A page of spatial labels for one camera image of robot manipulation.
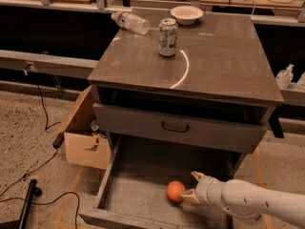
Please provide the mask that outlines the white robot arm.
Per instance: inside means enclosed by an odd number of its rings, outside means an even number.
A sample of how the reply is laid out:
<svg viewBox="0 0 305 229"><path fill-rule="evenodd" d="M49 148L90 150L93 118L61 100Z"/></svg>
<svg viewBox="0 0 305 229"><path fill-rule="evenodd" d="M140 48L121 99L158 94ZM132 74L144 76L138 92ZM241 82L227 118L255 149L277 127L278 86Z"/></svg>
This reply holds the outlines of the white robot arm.
<svg viewBox="0 0 305 229"><path fill-rule="evenodd" d="M191 172L197 180L194 188L181 197L194 204L212 206L249 224L269 215L305 228L305 196L270 190L241 179L220 181L199 172Z"/></svg>

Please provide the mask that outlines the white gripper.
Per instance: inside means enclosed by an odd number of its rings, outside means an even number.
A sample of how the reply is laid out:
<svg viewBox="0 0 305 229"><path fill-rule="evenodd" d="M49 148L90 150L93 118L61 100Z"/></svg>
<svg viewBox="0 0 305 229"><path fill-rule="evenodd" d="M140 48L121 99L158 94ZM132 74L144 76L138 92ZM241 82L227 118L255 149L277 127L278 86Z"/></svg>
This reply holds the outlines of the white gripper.
<svg viewBox="0 0 305 229"><path fill-rule="evenodd" d="M197 171L191 171L191 175L197 180L195 189L186 190L180 196L194 204L221 206L224 182Z"/></svg>

